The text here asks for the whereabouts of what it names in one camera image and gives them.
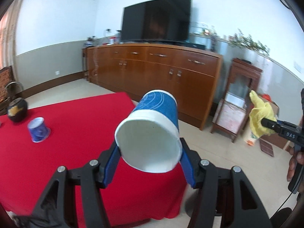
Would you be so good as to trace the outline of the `person right hand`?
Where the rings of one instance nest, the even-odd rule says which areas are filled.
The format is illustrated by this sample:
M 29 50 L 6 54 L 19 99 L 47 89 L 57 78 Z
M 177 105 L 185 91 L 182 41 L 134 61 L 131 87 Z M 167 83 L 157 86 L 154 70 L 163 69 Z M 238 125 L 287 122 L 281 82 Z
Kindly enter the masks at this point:
M 294 148 L 292 148 L 289 151 L 289 153 L 292 157 L 289 161 L 289 168 L 287 171 L 287 181 L 288 182 L 290 182 L 292 177 L 294 176 L 296 164 L 303 165 L 303 162 L 304 162 L 303 152 L 300 152 L 300 151 L 295 152 Z

